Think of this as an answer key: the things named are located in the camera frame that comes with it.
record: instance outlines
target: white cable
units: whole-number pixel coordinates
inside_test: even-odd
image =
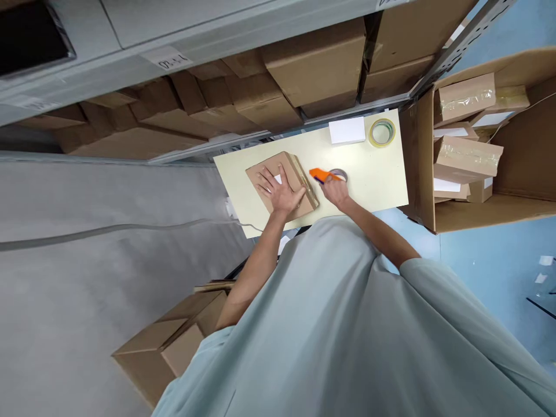
[[[212,220],[212,219],[199,219],[187,223],[170,225],[170,226],[152,226],[142,224],[118,224],[112,226],[105,226],[98,229],[91,229],[88,231],[81,231],[76,233],[69,233],[67,235],[51,236],[51,237],[38,237],[36,239],[26,240],[12,240],[11,242],[0,242],[0,252],[8,252],[21,249],[31,249],[42,246],[50,246],[59,243],[72,242],[74,240],[87,239],[88,237],[106,235],[107,233],[118,232],[123,230],[152,230],[152,231],[167,231],[173,229],[188,228],[201,223],[213,224],[238,224],[240,226],[251,226],[256,231],[262,232],[252,224],[243,224],[238,220]]]
[[[546,97],[543,98],[542,100],[537,101],[535,104],[533,104],[532,106],[526,108],[525,110],[523,110],[523,111],[520,112],[520,113],[523,113],[523,112],[525,112],[525,111],[527,111],[527,110],[529,110],[529,109],[532,109],[532,108],[535,107],[538,103],[540,103],[540,102],[546,100],[547,98],[552,97],[552,96],[555,95],[555,94],[556,94],[556,92],[553,92],[551,95],[546,96]],[[496,131],[494,132],[494,135],[492,135],[491,138],[490,138],[488,141],[486,141],[486,143],[490,143],[490,141],[494,138],[494,136],[496,136],[496,133],[498,133],[498,131],[500,130],[501,127],[502,127],[502,125],[498,126],[498,129],[496,129]]]

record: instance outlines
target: hand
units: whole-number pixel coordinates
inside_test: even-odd
[[[335,180],[332,177],[328,177],[325,183],[320,185],[320,188],[323,189],[324,196],[328,201],[343,213],[345,213],[347,205],[353,201],[349,196],[346,181]]]
[[[282,183],[280,184],[276,181],[270,171],[263,167],[262,172],[257,173],[257,177],[262,180],[264,186],[257,184],[257,190],[270,199],[275,212],[283,212],[287,215],[299,206],[299,202],[303,195],[305,195],[306,189],[305,186],[302,186],[299,191],[293,192],[284,167],[280,164],[278,169],[280,170]]]

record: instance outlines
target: black screen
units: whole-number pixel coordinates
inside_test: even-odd
[[[42,1],[0,12],[0,76],[74,57]]]

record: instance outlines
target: masking tape roll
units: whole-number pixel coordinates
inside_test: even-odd
[[[388,119],[378,119],[369,131],[369,142],[377,148],[389,145],[396,136],[396,127]]]

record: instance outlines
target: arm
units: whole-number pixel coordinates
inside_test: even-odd
[[[255,249],[253,249],[224,303],[215,330],[237,324],[276,268],[278,246],[280,245],[286,218],[299,205],[306,191],[302,187],[294,193],[290,188],[282,165],[279,166],[279,169],[282,184],[276,181],[266,167],[261,173],[257,174],[266,186],[264,188],[257,185],[257,191],[270,199],[273,211],[259,241],[255,245]]]
[[[376,249],[400,268],[408,259],[420,258],[413,247],[394,229],[357,204],[348,194],[344,181],[329,181],[321,185],[324,196],[341,212],[348,215],[365,233]]]

